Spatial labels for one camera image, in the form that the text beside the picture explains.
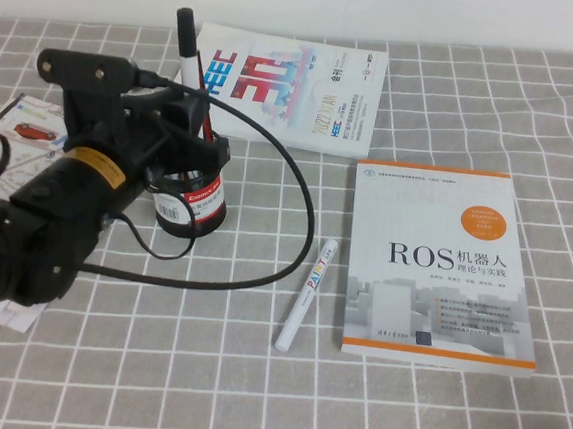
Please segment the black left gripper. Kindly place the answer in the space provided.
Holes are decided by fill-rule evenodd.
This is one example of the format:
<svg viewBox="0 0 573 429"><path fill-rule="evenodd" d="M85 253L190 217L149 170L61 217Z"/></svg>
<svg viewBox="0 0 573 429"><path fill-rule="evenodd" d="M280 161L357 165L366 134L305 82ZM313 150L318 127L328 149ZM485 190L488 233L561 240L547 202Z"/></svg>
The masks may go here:
<svg viewBox="0 0 573 429"><path fill-rule="evenodd" d="M63 151L92 149L119 168L162 174L193 168L221 170L230 160L229 139L206 141L203 129L210 105L177 90L124 94L94 85L65 86Z"/></svg>

